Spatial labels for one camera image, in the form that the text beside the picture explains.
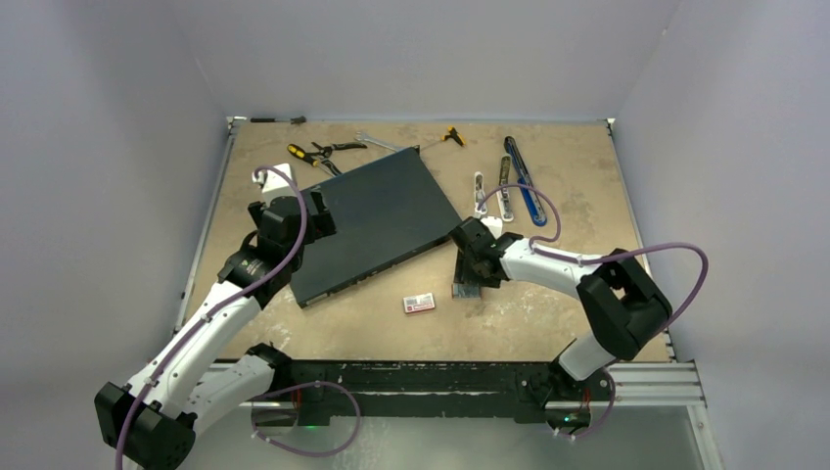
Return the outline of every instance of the blue utility knife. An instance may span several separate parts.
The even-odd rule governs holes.
[[[528,167],[525,165],[525,161],[522,160],[522,154],[519,153],[519,147],[516,145],[516,139],[509,135],[505,137],[504,150],[510,154],[510,159],[513,161],[513,167],[518,173],[519,177],[517,182],[519,184],[525,184],[531,188],[535,188],[535,186],[533,186],[533,180],[530,179]],[[533,224],[539,227],[546,224],[547,214],[545,214],[544,207],[539,201],[539,198],[536,197],[536,193],[525,188],[520,189],[522,191],[522,197],[525,198],[525,204],[528,206],[528,212],[530,212]]]

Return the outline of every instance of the wire cutters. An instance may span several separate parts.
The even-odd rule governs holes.
[[[316,142],[311,142],[311,145],[317,148],[317,152],[306,152],[297,144],[288,144],[288,153],[292,156],[306,162],[311,166],[321,166],[321,168],[332,176],[340,176],[343,174],[339,168],[329,160],[336,150],[348,149],[365,149],[366,144],[360,142],[349,142],[347,144],[332,144],[326,147],[321,147]]]

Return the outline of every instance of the gray wall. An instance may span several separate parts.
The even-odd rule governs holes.
[[[228,115],[615,115],[679,0],[177,0]]]
[[[4,4],[3,468],[112,468],[92,399],[169,338],[222,116],[167,2]]]
[[[729,469],[830,461],[830,3],[683,2],[615,138],[643,238],[712,259],[671,329]],[[678,301],[697,274],[655,256]]]

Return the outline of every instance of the wrench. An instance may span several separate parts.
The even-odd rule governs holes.
[[[401,150],[406,148],[392,145],[389,142],[384,142],[383,140],[378,140],[372,137],[371,135],[367,134],[366,132],[357,132],[357,134],[354,135],[354,140],[358,142],[368,142],[370,144],[380,145],[381,147],[394,150],[396,152],[400,152]]]

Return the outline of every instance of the wooden tabletop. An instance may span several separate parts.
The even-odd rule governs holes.
[[[562,238],[556,248],[586,254],[607,254],[614,248],[637,248],[616,155],[605,126],[560,124],[455,124],[467,140],[461,148],[443,142],[422,153],[447,199],[462,218],[472,214],[472,179],[484,174],[484,188],[498,180],[503,139],[516,138],[538,189],[562,215]],[[436,141],[446,124],[308,122],[246,123],[237,136],[219,192],[205,249],[199,264],[188,317],[205,298],[225,259],[254,229],[248,203],[260,199],[251,183],[258,165],[290,163],[300,188],[330,177],[323,170],[291,157],[289,143],[306,150],[345,143],[365,131],[400,146]],[[367,164],[391,151],[369,145],[367,150],[335,152],[342,171]],[[516,175],[511,168],[511,181]],[[530,221],[518,190],[511,190],[516,218],[506,231],[552,234],[553,217],[544,227]],[[493,199],[490,214],[499,215]],[[449,242],[349,287],[305,309],[290,288],[277,294],[265,310],[225,348],[221,357],[240,357],[260,342],[295,358],[420,359],[420,360],[550,360],[574,337],[588,331],[578,301],[536,285],[502,283],[484,290],[482,300],[454,301],[450,296],[455,246]],[[403,313],[402,298],[432,292],[437,308],[414,316]],[[653,340],[637,360],[666,361],[663,340]]]

